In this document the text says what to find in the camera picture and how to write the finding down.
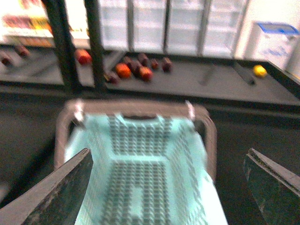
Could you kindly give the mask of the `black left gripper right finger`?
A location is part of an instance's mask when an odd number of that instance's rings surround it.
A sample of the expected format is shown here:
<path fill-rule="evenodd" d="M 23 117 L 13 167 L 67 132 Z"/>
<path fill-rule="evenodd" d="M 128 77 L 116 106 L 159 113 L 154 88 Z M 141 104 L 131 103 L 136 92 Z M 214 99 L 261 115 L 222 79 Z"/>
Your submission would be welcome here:
<path fill-rule="evenodd" d="M 255 149 L 245 156 L 248 188 L 269 225 L 300 223 L 300 177 Z"/>

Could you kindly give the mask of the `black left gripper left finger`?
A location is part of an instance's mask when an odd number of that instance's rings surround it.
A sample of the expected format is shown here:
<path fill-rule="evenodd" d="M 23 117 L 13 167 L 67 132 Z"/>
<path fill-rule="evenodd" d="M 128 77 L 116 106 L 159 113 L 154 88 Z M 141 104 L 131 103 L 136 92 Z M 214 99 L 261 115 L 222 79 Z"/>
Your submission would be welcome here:
<path fill-rule="evenodd" d="M 90 180 L 92 154 L 83 149 L 0 210 L 2 225 L 73 225 Z"/>

